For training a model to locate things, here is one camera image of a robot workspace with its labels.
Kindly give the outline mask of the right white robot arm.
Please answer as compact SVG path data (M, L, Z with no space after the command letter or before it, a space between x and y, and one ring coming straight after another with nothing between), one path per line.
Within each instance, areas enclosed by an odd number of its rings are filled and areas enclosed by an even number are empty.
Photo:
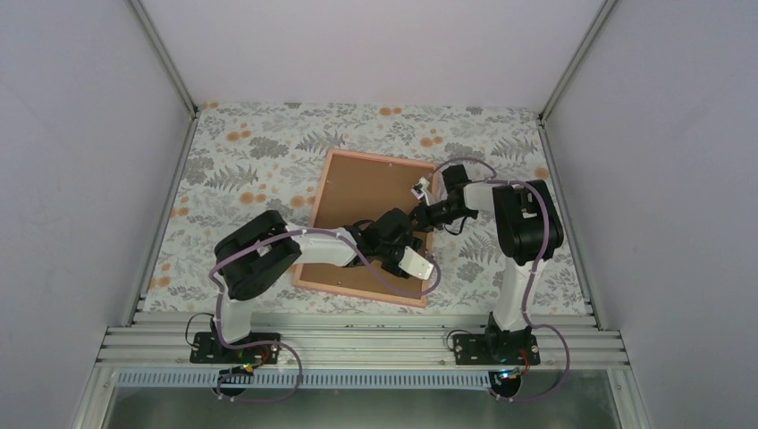
M564 231L547 184L543 180L472 181L462 164L442 171L446 198L433 202L431 175L411 188L419 200L411 219L421 231L440 230L457 220L481 213L494 216L496 238L510 267L495 307L484 328L485 355L496 364L531 354L536 347L527 310L541 264L552 259L564 240Z

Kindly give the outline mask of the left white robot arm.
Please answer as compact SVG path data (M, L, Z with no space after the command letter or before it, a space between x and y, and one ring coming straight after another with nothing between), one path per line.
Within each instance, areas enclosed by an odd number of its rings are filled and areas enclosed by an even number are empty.
M364 266L379 278L379 270L372 267L379 262L396 277L427 281L436 265L421 254L422 246L399 209L334 229L299 226L276 210L265 211L215 246L216 262L208 274L218 289L213 349L228 362L247 354L252 316L248 301L294 265Z

